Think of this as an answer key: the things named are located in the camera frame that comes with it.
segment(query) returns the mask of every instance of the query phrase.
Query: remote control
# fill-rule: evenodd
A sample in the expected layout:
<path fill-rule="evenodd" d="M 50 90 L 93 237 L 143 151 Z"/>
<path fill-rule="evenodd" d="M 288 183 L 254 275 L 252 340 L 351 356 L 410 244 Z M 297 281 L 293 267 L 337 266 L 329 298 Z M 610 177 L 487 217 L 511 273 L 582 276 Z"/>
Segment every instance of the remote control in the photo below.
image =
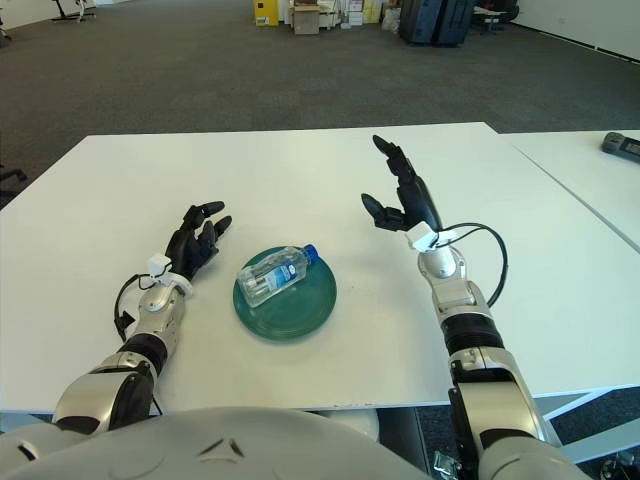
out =
<path fill-rule="evenodd" d="M 640 141 L 621 133 L 607 133 L 602 141 L 602 151 L 640 163 Z"/>

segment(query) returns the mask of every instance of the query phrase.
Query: green plate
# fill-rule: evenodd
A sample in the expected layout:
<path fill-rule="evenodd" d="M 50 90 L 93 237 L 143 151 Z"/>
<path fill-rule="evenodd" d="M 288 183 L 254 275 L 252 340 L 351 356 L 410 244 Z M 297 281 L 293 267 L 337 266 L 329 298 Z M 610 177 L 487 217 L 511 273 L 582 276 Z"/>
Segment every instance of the green plate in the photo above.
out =
<path fill-rule="evenodd" d="M 245 267 L 255 265 L 283 248 L 270 248 L 259 253 Z M 336 294 L 336 279 L 329 266 L 318 258 L 309 267 L 305 278 L 256 308 L 247 304 L 236 281 L 233 306 L 242 323 L 256 335 L 275 341 L 294 340 L 313 332 L 327 321 L 336 304 Z"/>

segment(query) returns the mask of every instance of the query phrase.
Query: water bottle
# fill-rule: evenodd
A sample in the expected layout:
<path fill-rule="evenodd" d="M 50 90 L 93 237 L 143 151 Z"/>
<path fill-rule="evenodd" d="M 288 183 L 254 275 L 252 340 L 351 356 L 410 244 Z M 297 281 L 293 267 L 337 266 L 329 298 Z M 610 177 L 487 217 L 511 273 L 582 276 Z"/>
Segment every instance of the water bottle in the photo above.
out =
<path fill-rule="evenodd" d="M 238 274 L 238 285 L 250 307 L 261 305 L 285 288 L 307 276 L 307 269 L 318 259 L 313 245 L 303 248 L 285 247 L 244 267 Z"/>

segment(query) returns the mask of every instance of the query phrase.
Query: chair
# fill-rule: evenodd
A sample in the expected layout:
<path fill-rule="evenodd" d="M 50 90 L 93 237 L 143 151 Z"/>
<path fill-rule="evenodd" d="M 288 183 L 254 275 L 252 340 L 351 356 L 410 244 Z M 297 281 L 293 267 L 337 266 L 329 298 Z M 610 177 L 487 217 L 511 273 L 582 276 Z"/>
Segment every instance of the chair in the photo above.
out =
<path fill-rule="evenodd" d="M 9 46 L 9 42 L 11 42 L 11 37 L 7 35 L 2 25 L 2 17 L 0 17 L 0 48 Z"/>
<path fill-rule="evenodd" d="M 95 17 L 96 14 L 92 13 L 92 12 L 87 12 L 85 11 L 85 4 L 87 3 L 87 0 L 76 0 L 76 5 L 78 5 L 80 7 L 80 12 L 78 13 L 71 13 L 69 15 L 67 15 L 66 13 L 64 13 L 64 10 L 62 9 L 62 6 L 60 5 L 60 0 L 53 0 L 54 2 L 56 2 L 56 5 L 58 5 L 58 11 L 60 11 L 60 16 L 57 18 L 52 18 L 51 21 L 52 22 L 63 22 L 66 20 L 75 20 L 77 23 L 80 23 L 81 21 L 84 20 L 84 17 Z"/>
<path fill-rule="evenodd" d="M 11 177 L 17 177 L 19 182 L 24 182 L 27 180 L 27 175 L 22 170 L 20 170 L 19 168 L 12 168 L 11 170 L 7 170 L 6 172 L 3 171 L 0 173 L 0 182 L 4 182 Z M 0 190 L 0 198 L 12 199 L 17 197 L 19 193 L 20 190 Z"/>

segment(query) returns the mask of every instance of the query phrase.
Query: gray carpet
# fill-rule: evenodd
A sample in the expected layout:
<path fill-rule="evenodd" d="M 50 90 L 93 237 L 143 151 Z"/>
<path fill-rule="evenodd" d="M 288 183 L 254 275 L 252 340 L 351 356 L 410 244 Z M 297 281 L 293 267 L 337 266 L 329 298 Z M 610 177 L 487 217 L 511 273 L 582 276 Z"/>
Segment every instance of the gray carpet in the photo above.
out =
<path fill-rule="evenodd" d="M 248 1 L 134 0 L 80 25 L 10 33 L 0 159 L 31 180 L 94 134 L 467 121 L 501 133 L 640 129 L 638 65 L 518 27 L 472 31 L 461 48 L 410 47 L 378 26 L 304 38 L 256 28 Z M 559 419 L 561 438 L 640 415 L 638 390 L 622 395 Z M 572 422 L 581 411 L 587 420 Z M 447 408 L 424 410 L 423 424 L 433 448 L 454 453 Z"/>

